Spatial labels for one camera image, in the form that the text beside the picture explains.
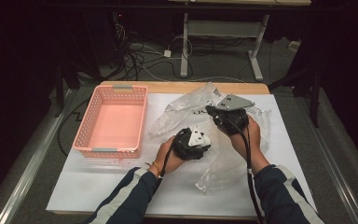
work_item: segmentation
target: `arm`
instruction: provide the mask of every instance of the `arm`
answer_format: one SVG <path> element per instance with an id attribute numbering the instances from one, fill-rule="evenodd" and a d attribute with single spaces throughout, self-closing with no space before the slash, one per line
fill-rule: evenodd
<path id="1" fill-rule="evenodd" d="M 103 200 L 84 223 L 142 223 L 172 140 L 173 137 L 161 144 L 155 159 L 156 165 L 151 165 L 148 170 L 142 168 L 129 170 L 109 197 Z M 182 163 L 184 161 L 176 157 L 172 151 L 165 168 L 166 174 L 176 170 Z"/>
<path id="2" fill-rule="evenodd" d="M 267 223 L 323 223 L 308 204 L 294 175 L 283 166 L 270 165 L 260 150 L 260 128 L 249 117 L 251 165 L 255 175 L 255 190 Z M 246 148 L 239 134 L 231 135 L 231 144 L 246 159 Z"/>

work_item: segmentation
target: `white stripe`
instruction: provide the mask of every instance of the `white stripe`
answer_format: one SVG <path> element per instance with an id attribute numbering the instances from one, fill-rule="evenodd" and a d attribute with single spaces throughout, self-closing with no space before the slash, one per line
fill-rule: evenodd
<path id="1" fill-rule="evenodd" d="M 122 188 L 118 195 L 110 202 L 101 207 L 97 213 L 97 217 L 90 224 L 105 224 L 107 220 L 116 212 L 116 210 L 126 201 L 132 192 L 133 188 L 138 184 L 139 179 L 142 175 L 147 172 L 146 169 L 139 169 L 135 171 L 133 175 L 133 180 L 130 184 Z"/>
<path id="2" fill-rule="evenodd" d="M 293 188 L 292 182 L 295 180 L 295 176 L 284 166 L 277 166 L 275 168 L 280 169 L 286 176 L 284 185 L 292 197 L 293 201 L 297 203 L 304 214 L 304 217 L 309 223 L 324 223 L 317 215 L 315 210 L 310 206 L 309 203 Z"/>

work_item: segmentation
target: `sleeve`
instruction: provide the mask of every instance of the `sleeve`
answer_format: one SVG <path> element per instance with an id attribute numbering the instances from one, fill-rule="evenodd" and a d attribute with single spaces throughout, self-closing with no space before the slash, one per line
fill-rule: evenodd
<path id="1" fill-rule="evenodd" d="M 257 173 L 255 190 L 267 223 L 323 223 L 295 176 L 283 166 L 269 165 Z"/>
<path id="2" fill-rule="evenodd" d="M 84 223 L 142 223 L 156 183 L 156 177 L 146 169 L 129 170 L 109 197 Z"/>

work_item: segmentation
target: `dark background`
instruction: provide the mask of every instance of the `dark background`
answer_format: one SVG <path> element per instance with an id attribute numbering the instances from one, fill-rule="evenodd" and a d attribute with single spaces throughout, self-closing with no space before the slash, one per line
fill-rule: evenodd
<path id="1" fill-rule="evenodd" d="M 336 7 L 346 2 L 353 4 L 342 16 L 317 17 L 313 24 L 304 17 L 271 16 L 265 38 L 298 40 L 312 34 L 304 39 L 288 76 L 303 66 L 317 67 L 322 86 L 358 147 L 358 1 L 312 4 Z M 55 85 L 58 64 L 65 68 L 62 75 L 68 85 L 76 88 L 76 71 L 99 77 L 99 65 L 117 63 L 120 52 L 102 51 L 115 48 L 116 37 L 107 16 L 46 11 L 33 1 L 0 1 L 0 183 L 50 107 L 48 94 Z M 158 34 L 155 39 L 162 44 L 182 29 L 181 14 L 127 12 L 123 16 L 129 30 L 150 38 Z M 325 54 L 323 63 L 318 63 Z M 301 86 L 300 95 L 306 95 L 313 78 L 309 73 L 289 84 Z"/>

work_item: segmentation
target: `person's left hand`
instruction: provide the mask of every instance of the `person's left hand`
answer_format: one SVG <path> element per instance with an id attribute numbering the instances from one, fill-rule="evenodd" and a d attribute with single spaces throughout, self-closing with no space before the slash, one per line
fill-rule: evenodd
<path id="1" fill-rule="evenodd" d="M 160 171 L 164 166 L 165 156 L 167 155 L 167 152 L 170 149 L 173 138 L 174 136 L 168 139 L 168 141 L 166 141 L 165 143 L 162 143 L 161 146 L 159 147 L 155 162 L 158 165 Z M 175 171 L 183 163 L 185 163 L 185 161 L 177 157 L 175 155 L 174 150 L 171 150 L 170 157 L 168 158 L 167 165 L 165 166 L 165 174 Z M 152 172 L 156 177 L 158 177 L 158 170 L 155 165 L 151 164 L 148 170 Z"/>

